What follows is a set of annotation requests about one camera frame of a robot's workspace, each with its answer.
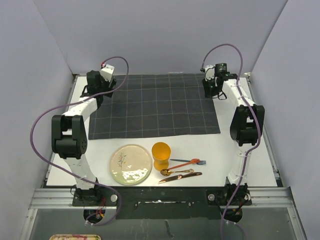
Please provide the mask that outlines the dark grey checked cloth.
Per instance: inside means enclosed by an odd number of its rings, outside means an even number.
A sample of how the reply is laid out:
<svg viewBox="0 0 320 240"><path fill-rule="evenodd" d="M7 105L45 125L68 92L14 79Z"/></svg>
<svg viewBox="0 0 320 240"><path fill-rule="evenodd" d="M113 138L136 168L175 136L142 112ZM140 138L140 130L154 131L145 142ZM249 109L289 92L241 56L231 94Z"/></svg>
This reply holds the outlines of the dark grey checked cloth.
<svg viewBox="0 0 320 240"><path fill-rule="evenodd" d="M88 138L219 134L214 102L198 73L129 75L89 120Z"/></svg>

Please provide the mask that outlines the orange plastic cup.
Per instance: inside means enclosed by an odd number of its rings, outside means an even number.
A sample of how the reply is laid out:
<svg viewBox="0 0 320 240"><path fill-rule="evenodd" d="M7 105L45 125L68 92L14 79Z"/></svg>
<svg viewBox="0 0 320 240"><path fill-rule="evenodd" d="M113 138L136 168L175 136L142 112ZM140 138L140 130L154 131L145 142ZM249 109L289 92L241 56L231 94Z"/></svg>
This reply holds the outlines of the orange plastic cup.
<svg viewBox="0 0 320 240"><path fill-rule="evenodd" d="M151 149L153 157L153 166L157 171L167 169L169 166L169 159L171 156L171 148L165 142L157 142Z"/></svg>

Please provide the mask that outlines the beige plate with plant motif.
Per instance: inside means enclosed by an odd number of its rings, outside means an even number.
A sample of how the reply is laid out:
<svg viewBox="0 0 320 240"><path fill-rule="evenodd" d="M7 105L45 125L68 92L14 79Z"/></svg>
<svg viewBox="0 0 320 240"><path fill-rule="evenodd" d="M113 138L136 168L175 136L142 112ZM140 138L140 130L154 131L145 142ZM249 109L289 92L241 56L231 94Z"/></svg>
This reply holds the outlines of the beige plate with plant motif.
<svg viewBox="0 0 320 240"><path fill-rule="evenodd" d="M148 178L152 168L152 156L138 144L121 146L113 153L109 162L112 178L124 186L140 184Z"/></svg>

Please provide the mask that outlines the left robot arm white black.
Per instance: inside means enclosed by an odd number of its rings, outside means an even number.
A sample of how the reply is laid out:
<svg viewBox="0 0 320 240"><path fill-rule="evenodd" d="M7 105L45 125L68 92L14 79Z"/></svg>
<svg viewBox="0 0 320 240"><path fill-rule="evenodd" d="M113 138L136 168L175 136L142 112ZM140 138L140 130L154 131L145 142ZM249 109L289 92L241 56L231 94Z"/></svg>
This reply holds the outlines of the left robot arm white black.
<svg viewBox="0 0 320 240"><path fill-rule="evenodd" d="M116 80L113 78L115 68L107 65L99 71L86 73L86 85L78 97L79 104L61 115L51 119L51 147L76 175L74 196L80 201L86 201L95 206L100 203L102 193L98 179L92 173L86 151L88 138L85 121L104 101L104 96L112 97Z"/></svg>

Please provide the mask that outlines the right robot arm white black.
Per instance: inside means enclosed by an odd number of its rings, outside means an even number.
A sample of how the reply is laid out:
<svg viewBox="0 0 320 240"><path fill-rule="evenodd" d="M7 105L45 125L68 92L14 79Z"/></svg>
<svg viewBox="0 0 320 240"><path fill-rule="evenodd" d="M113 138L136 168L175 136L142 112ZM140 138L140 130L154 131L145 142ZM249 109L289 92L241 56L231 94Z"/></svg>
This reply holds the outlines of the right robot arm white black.
<svg viewBox="0 0 320 240"><path fill-rule="evenodd" d="M222 192L223 200L230 205L247 190L247 166L253 150L261 143L265 108L257 105L245 92L237 74L227 70L226 63L202 65L202 84L206 98L225 97L230 101L234 114L230 123L230 138L235 144L231 169L226 177L229 187Z"/></svg>

